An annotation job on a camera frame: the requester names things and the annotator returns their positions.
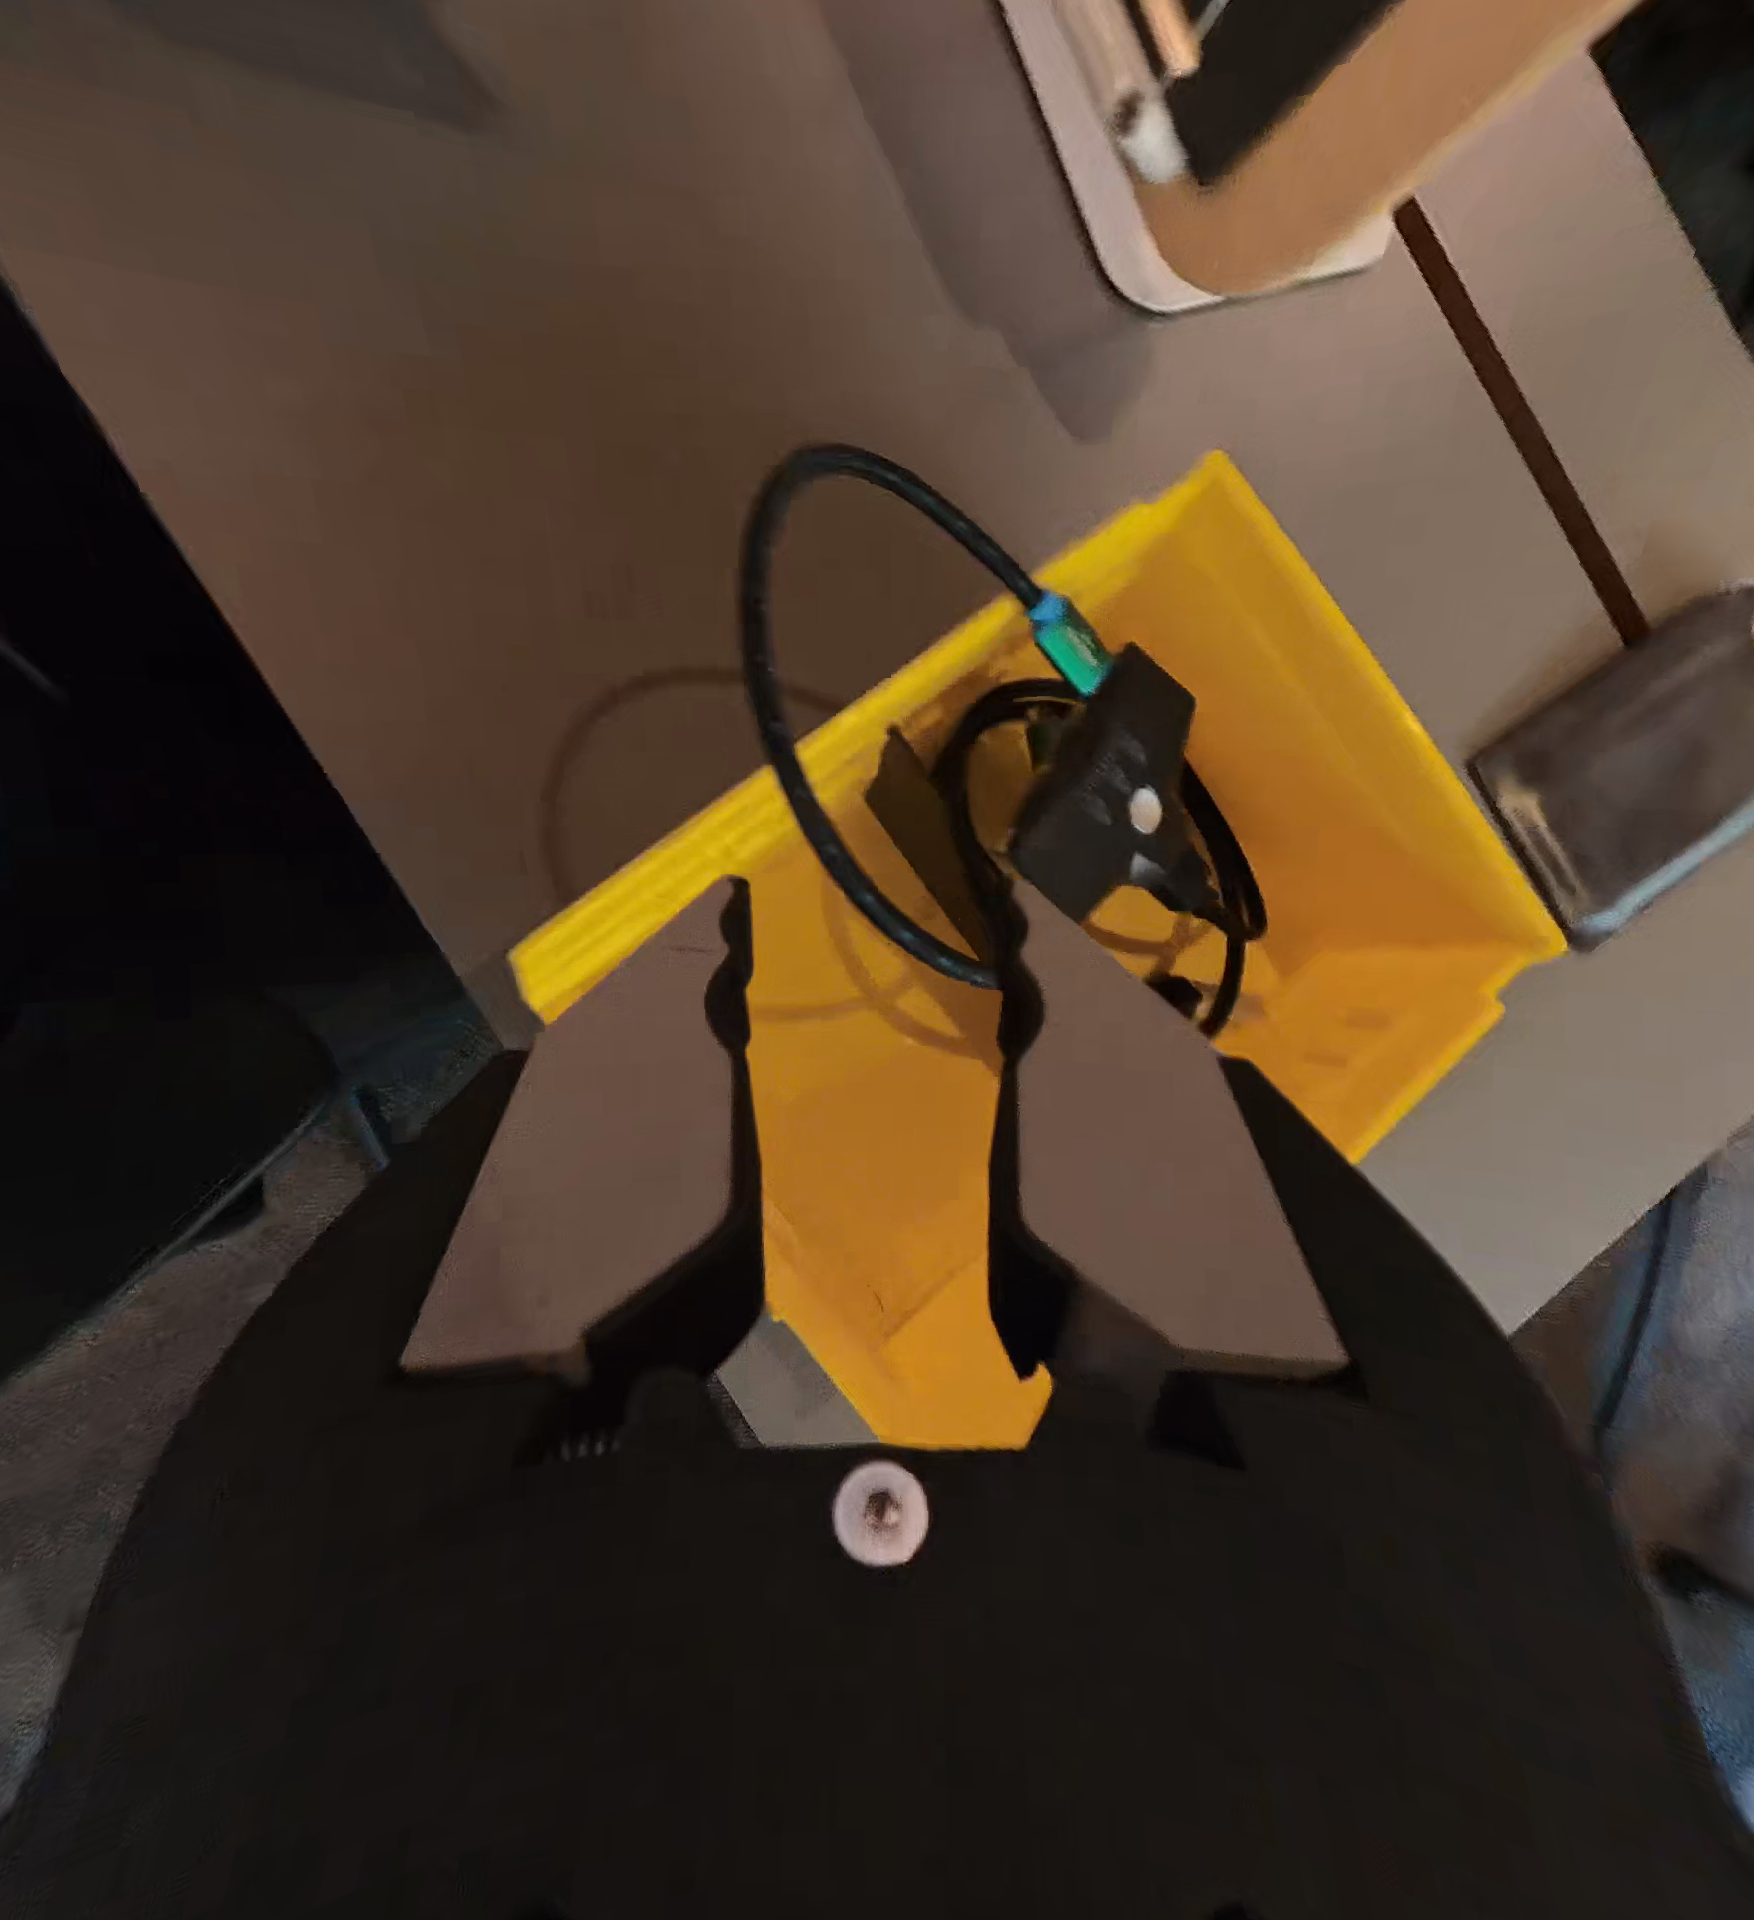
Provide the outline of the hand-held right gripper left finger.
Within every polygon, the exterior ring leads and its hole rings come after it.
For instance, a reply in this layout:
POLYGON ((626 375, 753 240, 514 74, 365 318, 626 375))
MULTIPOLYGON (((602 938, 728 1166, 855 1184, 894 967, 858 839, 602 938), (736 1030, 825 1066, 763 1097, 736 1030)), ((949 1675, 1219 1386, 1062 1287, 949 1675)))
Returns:
POLYGON ((410 1380, 623 1405, 710 1380, 767 1307, 753 898, 721 879, 529 1049, 402 1352, 410 1380))

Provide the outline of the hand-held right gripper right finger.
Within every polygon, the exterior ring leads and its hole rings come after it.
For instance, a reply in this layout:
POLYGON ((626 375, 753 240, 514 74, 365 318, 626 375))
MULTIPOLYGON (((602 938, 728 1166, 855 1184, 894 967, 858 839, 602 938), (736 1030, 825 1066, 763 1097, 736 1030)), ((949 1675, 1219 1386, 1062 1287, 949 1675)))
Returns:
POLYGON ((1340 1374, 1211 1043, 1033 883, 1005 933, 988 1312, 1014 1372, 1340 1374))

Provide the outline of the yellow plastic bin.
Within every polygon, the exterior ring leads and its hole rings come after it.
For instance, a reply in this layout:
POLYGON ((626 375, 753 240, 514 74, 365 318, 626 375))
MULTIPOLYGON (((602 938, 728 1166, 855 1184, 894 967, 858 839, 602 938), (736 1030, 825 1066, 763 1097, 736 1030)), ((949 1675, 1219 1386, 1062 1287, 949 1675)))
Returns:
MULTIPOLYGON (((1048 560, 1106 644, 1196 697, 1188 759, 1268 912, 1225 1054, 1349 1162, 1567 941, 1456 769, 1219 451, 1048 560)), ((998 1005, 890 949, 830 887, 770 773, 742 780, 510 953, 567 1015, 710 883, 753 902, 767 1290, 878 1440, 1014 1449, 1050 1380, 985 1307, 998 1005)))

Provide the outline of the black multiport adapter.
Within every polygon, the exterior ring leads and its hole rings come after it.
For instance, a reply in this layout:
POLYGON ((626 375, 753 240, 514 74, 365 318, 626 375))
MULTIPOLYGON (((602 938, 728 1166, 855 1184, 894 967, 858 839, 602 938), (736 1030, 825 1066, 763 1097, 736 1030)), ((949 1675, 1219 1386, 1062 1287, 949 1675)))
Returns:
POLYGON ((1123 889, 1160 893, 1193 872, 1182 803, 1196 702, 1138 646, 1068 718, 1008 833, 1008 863, 1074 923, 1123 889))

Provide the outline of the black bin divider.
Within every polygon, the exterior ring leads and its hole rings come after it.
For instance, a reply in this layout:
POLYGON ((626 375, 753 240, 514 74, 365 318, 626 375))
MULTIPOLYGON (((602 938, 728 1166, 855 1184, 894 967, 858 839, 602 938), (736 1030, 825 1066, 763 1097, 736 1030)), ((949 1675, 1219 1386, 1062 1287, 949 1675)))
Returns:
POLYGON ((890 838, 937 921, 1002 989, 1000 946, 1010 930, 1013 887, 1005 865, 985 852, 967 812, 945 797, 908 737, 890 726, 865 805, 890 838))

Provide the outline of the person's dark trouser leg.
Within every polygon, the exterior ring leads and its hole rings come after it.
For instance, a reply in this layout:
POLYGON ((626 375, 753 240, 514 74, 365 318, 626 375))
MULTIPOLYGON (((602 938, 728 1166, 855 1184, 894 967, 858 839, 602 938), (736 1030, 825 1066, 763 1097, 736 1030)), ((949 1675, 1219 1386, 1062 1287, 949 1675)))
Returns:
POLYGON ((0 1387, 494 1049, 0 277, 0 1387))

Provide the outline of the silver metal case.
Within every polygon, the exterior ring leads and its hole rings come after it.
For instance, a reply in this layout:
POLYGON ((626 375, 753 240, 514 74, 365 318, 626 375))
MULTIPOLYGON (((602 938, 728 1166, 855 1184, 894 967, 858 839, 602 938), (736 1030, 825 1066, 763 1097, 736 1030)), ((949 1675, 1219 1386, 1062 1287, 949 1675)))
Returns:
POLYGON ((1754 832, 1754 580, 1687 602, 1467 761, 1571 949, 1754 832))

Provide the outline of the black wooden-rimmed board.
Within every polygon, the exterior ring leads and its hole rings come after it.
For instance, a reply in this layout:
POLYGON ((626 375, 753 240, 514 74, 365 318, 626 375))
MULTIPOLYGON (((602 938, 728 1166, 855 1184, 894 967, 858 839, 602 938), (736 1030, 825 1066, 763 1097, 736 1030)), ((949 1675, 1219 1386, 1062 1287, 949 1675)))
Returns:
POLYGON ((1387 221, 1471 132, 1582 56, 1627 3, 1224 4, 1163 79, 1183 158, 1135 197, 1218 296, 1274 290, 1387 221))

